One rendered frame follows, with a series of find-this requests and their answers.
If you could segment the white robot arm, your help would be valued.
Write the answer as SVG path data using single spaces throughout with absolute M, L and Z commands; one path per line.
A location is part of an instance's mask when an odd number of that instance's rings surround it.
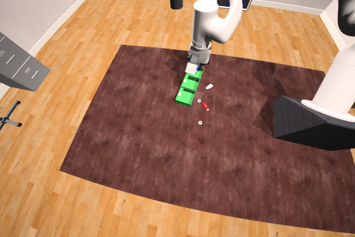
M 217 15 L 218 4 L 213 0 L 194 3 L 191 43 L 204 49 L 210 42 L 226 43 L 236 29 L 242 15 L 242 0 L 228 0 L 230 10 L 225 19 Z M 355 37 L 355 0 L 338 0 L 338 27 L 340 31 Z M 187 73 L 195 74 L 199 54 L 193 53 L 187 63 Z M 355 42 L 341 49 L 335 56 L 312 102 L 301 103 L 323 114 L 355 122 L 348 114 L 355 102 Z

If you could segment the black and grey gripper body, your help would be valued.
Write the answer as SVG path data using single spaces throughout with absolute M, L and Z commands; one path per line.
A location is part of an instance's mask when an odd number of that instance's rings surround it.
M 192 44 L 190 44 L 189 56 L 188 56 L 189 60 L 191 60 L 193 53 L 199 54 L 199 58 L 197 61 L 198 63 L 207 64 L 211 53 L 211 43 L 209 44 L 209 47 L 204 49 L 196 48 Z

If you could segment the green rack of bins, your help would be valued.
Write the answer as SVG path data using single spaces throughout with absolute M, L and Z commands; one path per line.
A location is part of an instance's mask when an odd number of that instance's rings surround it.
M 177 104 L 191 107 L 203 70 L 204 68 L 201 68 L 201 70 L 195 74 L 187 73 L 185 75 L 181 88 L 175 99 Z

